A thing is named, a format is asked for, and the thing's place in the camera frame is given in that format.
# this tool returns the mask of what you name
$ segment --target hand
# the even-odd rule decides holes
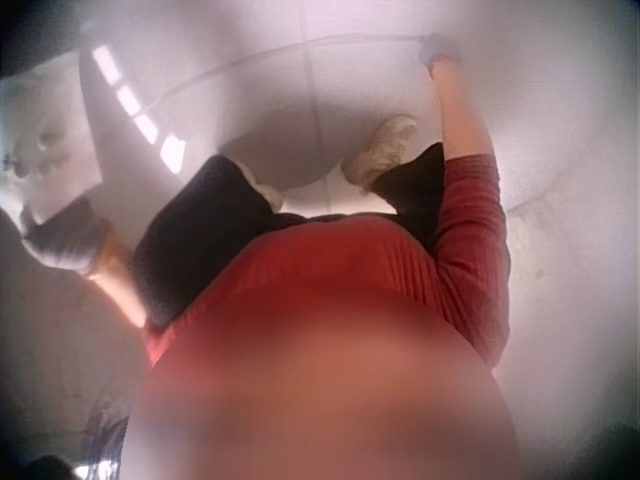
[[[462,61],[456,43],[444,35],[433,33],[424,37],[421,44],[420,61],[429,69],[431,76],[433,76],[434,64],[438,60],[448,59],[456,63]]]
[[[41,264],[73,270],[91,271],[105,243],[110,225],[96,215],[86,198],[76,200],[42,225],[37,225],[29,207],[20,215],[22,243]]]

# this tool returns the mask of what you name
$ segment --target beige sneaker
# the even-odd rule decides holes
[[[409,115],[398,115],[387,120],[376,132],[369,149],[351,161],[342,162],[347,181],[371,191],[376,178],[397,167],[416,132],[417,122]]]
[[[247,167],[244,163],[240,163],[235,160],[232,160],[232,161],[238,166],[238,168],[244,175],[244,178],[247,179],[247,182],[249,182],[249,184],[253,187],[253,189],[256,192],[258,192],[260,195],[262,195],[267,202],[269,202],[269,205],[271,205],[271,210],[273,210],[273,213],[278,213],[280,210],[282,210],[282,205],[284,204],[283,193],[279,192],[278,190],[276,190],[275,188],[269,185],[265,185],[264,183],[258,183],[256,181],[256,178],[253,176],[253,172],[249,170],[249,167]]]

